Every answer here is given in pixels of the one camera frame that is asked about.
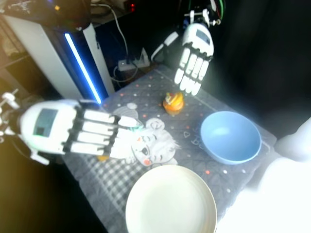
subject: table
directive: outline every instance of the table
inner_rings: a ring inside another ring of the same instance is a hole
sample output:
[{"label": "table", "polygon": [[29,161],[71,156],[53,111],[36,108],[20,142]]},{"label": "table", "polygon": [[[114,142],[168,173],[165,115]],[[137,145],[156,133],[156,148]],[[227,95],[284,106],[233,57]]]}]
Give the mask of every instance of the table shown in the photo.
[{"label": "table", "polygon": [[[257,126],[262,137],[257,157],[234,166],[214,161],[203,150],[200,125],[213,112],[233,110],[200,90],[195,97],[185,94],[185,107],[180,114],[168,115],[161,103],[166,92],[178,91],[173,77],[172,70],[160,66],[106,99],[104,108],[117,115],[134,117],[146,128],[156,130],[157,138],[165,138],[168,143],[163,147],[166,147],[168,154],[173,154],[169,163],[193,170],[210,187],[219,221],[250,181],[276,138]],[[100,162],[96,157],[85,154],[66,154],[63,158],[108,232],[127,232],[124,217],[127,197],[139,177],[152,167],[143,166],[138,161],[115,158]]]}]

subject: bowl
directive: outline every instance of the bowl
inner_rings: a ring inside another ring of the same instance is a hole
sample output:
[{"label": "bowl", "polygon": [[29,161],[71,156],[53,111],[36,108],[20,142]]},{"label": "bowl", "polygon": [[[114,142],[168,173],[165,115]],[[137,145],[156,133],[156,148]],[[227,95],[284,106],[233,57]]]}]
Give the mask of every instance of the bowl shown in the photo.
[{"label": "bowl", "polygon": [[216,112],[201,126],[201,139],[207,153],[223,164],[241,164],[256,157],[261,136],[246,117],[234,112]]}]

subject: bear ear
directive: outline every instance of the bear ear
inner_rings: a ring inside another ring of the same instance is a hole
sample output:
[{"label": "bear ear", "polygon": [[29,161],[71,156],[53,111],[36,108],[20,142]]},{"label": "bear ear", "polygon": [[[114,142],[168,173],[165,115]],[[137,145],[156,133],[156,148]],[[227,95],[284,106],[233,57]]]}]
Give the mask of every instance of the bear ear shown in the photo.
[{"label": "bear ear", "polygon": [[147,129],[153,129],[153,130],[164,130],[165,124],[159,118],[151,118],[151,119],[147,120],[146,128]]}]

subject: plate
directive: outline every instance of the plate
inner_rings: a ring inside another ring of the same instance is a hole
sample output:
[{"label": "plate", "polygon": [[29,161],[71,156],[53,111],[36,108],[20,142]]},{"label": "plate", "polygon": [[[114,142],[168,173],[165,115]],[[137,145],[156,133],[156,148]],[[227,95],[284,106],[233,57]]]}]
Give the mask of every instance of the plate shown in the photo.
[{"label": "plate", "polygon": [[217,224],[207,184],[176,165],[156,167],[135,183],[125,217],[129,233],[214,233]]}]

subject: dark floor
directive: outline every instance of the dark floor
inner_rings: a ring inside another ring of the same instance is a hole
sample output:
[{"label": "dark floor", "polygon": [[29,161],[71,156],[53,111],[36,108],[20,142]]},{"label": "dark floor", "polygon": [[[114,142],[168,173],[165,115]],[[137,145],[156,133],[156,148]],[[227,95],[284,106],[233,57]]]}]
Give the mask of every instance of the dark floor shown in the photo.
[{"label": "dark floor", "polygon": [[65,165],[41,165],[8,142],[0,151],[0,232],[106,232]]}]

